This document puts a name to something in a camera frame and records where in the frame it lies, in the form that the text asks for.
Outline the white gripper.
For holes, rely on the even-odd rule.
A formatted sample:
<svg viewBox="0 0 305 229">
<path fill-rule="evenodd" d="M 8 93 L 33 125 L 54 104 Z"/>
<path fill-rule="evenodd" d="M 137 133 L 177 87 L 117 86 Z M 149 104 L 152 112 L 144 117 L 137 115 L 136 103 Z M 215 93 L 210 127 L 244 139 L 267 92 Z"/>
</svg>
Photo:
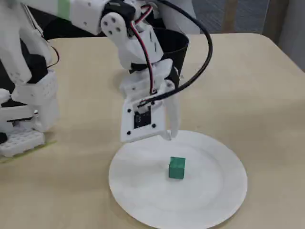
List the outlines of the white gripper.
<svg viewBox="0 0 305 229">
<path fill-rule="evenodd" d="M 161 84 L 164 82 L 164 79 L 170 75 L 172 67 L 173 61 L 171 59 L 165 59 L 153 65 L 152 72 L 154 89 L 160 88 Z M 148 69 L 135 71 L 132 74 L 129 74 L 120 84 L 120 91 L 124 99 L 131 97 L 132 94 L 142 90 L 147 91 L 149 94 L 150 75 Z M 171 95 L 170 97 L 164 99 L 164 105 L 169 121 L 169 130 L 160 132 L 160 136 L 166 141 L 171 141 L 172 138 L 176 138 L 179 131 L 178 95 Z"/>
</svg>

